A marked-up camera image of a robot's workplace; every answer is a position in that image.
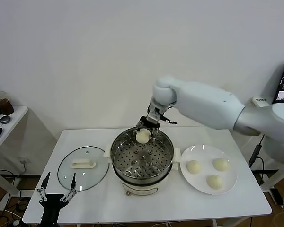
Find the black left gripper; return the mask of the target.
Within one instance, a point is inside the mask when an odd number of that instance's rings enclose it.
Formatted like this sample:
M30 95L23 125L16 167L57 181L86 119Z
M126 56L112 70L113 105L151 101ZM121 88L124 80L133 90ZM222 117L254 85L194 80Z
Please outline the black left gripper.
M73 197L77 194L76 190L76 173L73 174L71 186L69 192L66 195L63 194L47 194L46 188L50 178L50 173L46 175L41 183L41 187L37 188L36 191L40 196L40 204L44 208L40 227L59 227L57 223L60 210L67 206L67 202L70 202Z

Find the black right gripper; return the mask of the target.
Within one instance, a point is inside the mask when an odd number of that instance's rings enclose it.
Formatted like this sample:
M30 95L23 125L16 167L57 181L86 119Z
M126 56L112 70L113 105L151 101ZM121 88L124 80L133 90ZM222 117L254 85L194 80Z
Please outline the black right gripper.
M139 132L141 128L147 128L150 131L150 138L155 139L158 136L160 124L158 122L153 123L147 120L146 116L141 116L137 125L136 131Z

